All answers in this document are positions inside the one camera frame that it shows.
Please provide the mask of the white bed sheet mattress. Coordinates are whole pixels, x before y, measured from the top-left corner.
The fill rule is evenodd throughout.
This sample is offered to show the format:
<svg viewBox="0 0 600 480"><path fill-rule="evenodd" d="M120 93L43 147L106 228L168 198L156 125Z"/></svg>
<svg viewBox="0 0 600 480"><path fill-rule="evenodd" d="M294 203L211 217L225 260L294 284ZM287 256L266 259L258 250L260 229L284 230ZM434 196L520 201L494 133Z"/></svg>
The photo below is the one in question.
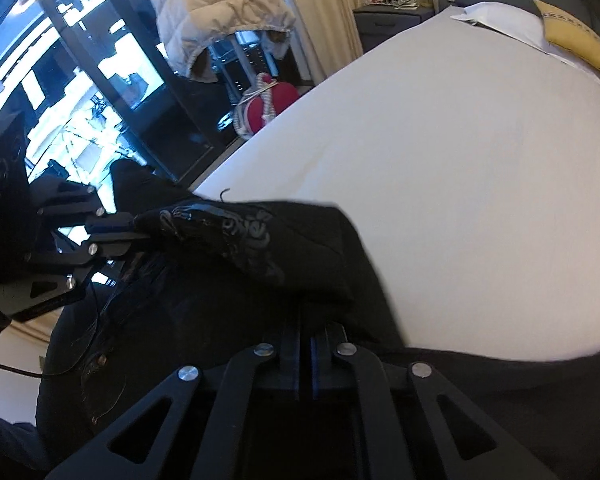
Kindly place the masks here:
<svg viewBox="0 0 600 480"><path fill-rule="evenodd" d="M198 193L339 206L412 346L600 351L600 83L456 9L302 96Z"/></svg>

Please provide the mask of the beige puffer jacket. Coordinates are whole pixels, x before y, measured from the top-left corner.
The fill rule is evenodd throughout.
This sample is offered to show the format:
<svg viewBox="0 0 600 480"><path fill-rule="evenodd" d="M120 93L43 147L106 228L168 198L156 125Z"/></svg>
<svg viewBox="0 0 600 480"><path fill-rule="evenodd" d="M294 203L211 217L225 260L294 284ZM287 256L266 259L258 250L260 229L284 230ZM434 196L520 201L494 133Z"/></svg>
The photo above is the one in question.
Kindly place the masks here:
<svg viewBox="0 0 600 480"><path fill-rule="evenodd" d="M209 47L238 32L262 32L262 48L286 55L296 18L285 0L150 0L166 62L183 77L216 81Z"/></svg>

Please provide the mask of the white pillow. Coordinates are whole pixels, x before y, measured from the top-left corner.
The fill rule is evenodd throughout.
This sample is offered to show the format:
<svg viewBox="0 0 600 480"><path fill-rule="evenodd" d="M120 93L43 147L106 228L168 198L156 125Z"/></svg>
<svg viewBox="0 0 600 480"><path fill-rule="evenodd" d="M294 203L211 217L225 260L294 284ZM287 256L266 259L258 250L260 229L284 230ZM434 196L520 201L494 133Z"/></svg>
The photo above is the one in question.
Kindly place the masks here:
<svg viewBox="0 0 600 480"><path fill-rule="evenodd" d="M453 15L452 19L499 32L600 81L599 68L563 47L551 44L545 38L542 20L526 10L506 3L487 1L466 6L460 14Z"/></svg>

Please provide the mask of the yellow cushion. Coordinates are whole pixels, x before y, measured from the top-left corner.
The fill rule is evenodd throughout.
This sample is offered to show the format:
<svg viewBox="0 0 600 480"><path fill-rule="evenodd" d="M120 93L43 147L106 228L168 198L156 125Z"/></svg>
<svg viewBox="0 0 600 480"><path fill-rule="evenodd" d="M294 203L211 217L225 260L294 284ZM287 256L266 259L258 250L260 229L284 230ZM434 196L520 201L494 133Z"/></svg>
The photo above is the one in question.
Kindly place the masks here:
<svg viewBox="0 0 600 480"><path fill-rule="evenodd" d="M557 6L533 0L540 11L544 37L600 72L600 36L587 24Z"/></svg>

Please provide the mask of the dark grey nightstand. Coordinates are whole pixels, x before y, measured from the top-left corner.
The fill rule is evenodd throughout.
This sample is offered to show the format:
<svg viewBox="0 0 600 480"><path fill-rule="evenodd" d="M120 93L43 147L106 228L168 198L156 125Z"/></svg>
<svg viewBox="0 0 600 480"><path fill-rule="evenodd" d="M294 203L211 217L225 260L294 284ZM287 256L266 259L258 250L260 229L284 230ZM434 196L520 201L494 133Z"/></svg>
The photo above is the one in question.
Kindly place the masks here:
<svg viewBox="0 0 600 480"><path fill-rule="evenodd" d="M429 20L434 9L396 9L393 6L361 6L353 11L363 52Z"/></svg>

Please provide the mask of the black embroidered jeans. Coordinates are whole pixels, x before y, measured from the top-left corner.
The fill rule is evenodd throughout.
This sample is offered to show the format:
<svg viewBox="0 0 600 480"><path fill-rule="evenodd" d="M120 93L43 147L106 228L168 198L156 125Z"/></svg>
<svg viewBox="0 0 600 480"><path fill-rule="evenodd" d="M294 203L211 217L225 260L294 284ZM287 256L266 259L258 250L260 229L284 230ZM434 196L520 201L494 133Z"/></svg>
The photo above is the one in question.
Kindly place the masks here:
<svg viewBox="0 0 600 480"><path fill-rule="evenodd" d="M258 344L299 352L298 441L282 479L312 478L312 341L431 364L554 472L600 479L600 352L519 362L406 348L358 233L337 208L202 200L130 160L114 200L145 240L107 298L68 307L46 356L36 423L47 471L182 367Z"/></svg>

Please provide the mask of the black metal chair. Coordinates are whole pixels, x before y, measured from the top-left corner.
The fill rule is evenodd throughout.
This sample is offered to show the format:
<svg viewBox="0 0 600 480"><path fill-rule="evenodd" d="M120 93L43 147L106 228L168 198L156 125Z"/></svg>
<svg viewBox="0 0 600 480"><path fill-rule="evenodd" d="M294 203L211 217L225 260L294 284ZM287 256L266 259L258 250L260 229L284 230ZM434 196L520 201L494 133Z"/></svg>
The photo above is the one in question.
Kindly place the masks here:
<svg viewBox="0 0 600 480"><path fill-rule="evenodd" d="M264 50L262 32L238 32L235 42L256 75L268 73L278 81L289 82L296 87L302 83L300 70L291 50L281 60L274 58ZM210 55L212 68L227 90L230 106L235 107L242 94L251 86L249 72L242 67L235 45L229 39L212 44Z"/></svg>

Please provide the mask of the cream curtain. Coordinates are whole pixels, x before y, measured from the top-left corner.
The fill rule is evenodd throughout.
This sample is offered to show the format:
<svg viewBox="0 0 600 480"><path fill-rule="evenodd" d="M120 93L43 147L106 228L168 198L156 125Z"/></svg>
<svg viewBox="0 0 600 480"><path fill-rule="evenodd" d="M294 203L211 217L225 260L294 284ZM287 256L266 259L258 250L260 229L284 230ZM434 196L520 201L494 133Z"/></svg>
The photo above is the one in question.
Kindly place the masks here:
<svg viewBox="0 0 600 480"><path fill-rule="evenodd" d="M292 0L311 77L319 84L363 54L353 10L361 0Z"/></svg>

